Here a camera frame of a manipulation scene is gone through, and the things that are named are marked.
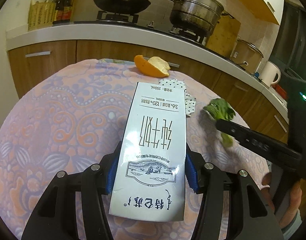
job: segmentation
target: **white countertop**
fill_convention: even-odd
[[[222,57],[165,34],[119,25],[70,24],[34,30],[18,36],[12,32],[12,35],[7,34],[7,37],[12,37],[7,39],[7,50],[47,41],[101,40],[137,44],[179,54],[217,68],[255,88],[272,103],[288,122],[287,108],[274,94],[272,88],[264,86],[254,77]]]

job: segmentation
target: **pink tablecloth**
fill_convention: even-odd
[[[179,72],[169,79],[184,81],[197,98],[196,110],[187,118],[187,142],[225,171],[247,170],[260,185],[268,172],[265,160],[236,142],[224,150],[213,122],[201,111],[218,97],[208,88]],[[158,83],[140,74],[135,66],[105,63],[95,59],[70,65],[27,93],[13,108],[0,130],[0,215],[20,239],[26,222],[53,176],[59,170],[81,172],[112,153],[122,139],[136,83]],[[247,126],[237,114],[234,119]],[[184,221],[158,223],[108,215],[115,240],[190,239],[200,207],[186,182]],[[106,210],[109,197],[104,198]],[[224,202],[220,239],[225,238],[228,214]],[[77,194],[77,224],[83,231],[80,195]]]

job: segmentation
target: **drawer handle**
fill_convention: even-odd
[[[240,86],[238,86],[238,85],[234,85],[234,87],[236,87],[236,88],[238,88],[238,89],[240,89],[240,90],[243,90],[243,91],[245,91],[245,92],[247,92],[247,91],[248,91],[247,89],[242,88],[242,87],[240,87]]]
[[[168,64],[169,64],[171,67],[179,67],[178,64],[174,64],[174,63],[170,63],[170,62],[168,62]]]
[[[268,7],[270,8],[270,10],[274,13],[274,7],[272,6],[272,4],[270,2],[267,2]]]
[[[280,122],[280,120],[278,119],[278,117],[276,115],[274,115],[275,119],[277,120],[277,122],[280,124],[280,126],[283,128],[283,130],[285,131],[285,133],[287,133],[286,128],[283,126],[283,124]]]
[[[50,55],[52,51],[42,51],[42,52],[37,52],[37,53],[31,53],[31,54],[26,54],[26,57],[36,57],[36,56],[42,56],[42,55]]]

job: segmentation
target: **green vegetable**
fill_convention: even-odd
[[[229,103],[222,98],[212,99],[208,106],[203,107],[216,121],[224,119],[231,121],[236,115],[235,111],[231,108]],[[226,133],[221,133],[223,139],[223,146],[229,148],[233,146],[233,139]]]

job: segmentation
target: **red container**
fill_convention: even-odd
[[[279,93],[280,96],[281,96],[283,99],[285,99],[285,100],[288,99],[288,96],[287,96],[286,91],[285,91],[284,89],[282,89],[282,87],[281,87],[280,85],[278,85],[278,84],[272,85],[272,88],[275,89],[276,92]]]

